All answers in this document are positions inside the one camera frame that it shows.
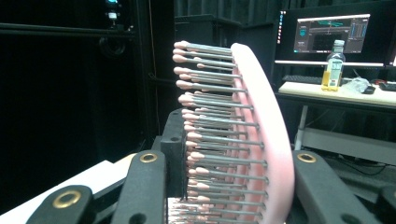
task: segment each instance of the bottle label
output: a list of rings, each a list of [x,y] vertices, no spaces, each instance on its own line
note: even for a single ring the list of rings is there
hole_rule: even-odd
[[[338,79],[340,78],[341,68],[343,67],[343,61],[339,59],[330,59],[327,66],[330,68],[329,86],[336,87],[338,85]]]

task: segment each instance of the hairbrush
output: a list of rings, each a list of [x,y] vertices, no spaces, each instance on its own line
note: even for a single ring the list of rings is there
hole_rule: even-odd
[[[187,197],[170,223],[283,223],[294,170],[290,141],[271,86],[252,50],[175,43],[178,100],[186,138]]]

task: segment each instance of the bottle cap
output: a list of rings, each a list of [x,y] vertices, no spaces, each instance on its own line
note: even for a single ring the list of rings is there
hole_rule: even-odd
[[[345,43],[344,40],[334,40],[335,46],[344,46],[344,43]]]

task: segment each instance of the yellow liquid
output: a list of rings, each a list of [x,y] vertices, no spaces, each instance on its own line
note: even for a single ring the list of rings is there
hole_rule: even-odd
[[[343,73],[340,73],[340,77],[338,78],[337,85],[335,86],[329,86],[329,76],[330,76],[330,71],[324,71],[323,72],[323,79],[322,79],[322,84],[321,88],[323,91],[338,91],[339,85],[340,85],[340,80],[341,76]]]

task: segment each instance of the hairbrush head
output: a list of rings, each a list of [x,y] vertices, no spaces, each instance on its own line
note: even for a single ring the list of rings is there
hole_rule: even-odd
[[[174,70],[192,81],[179,80],[182,90],[198,90],[178,99],[195,109],[182,112],[189,195],[175,206],[188,206],[184,218],[192,222],[283,223],[294,191],[290,141],[253,52],[186,41],[175,48],[175,62],[205,69]]]

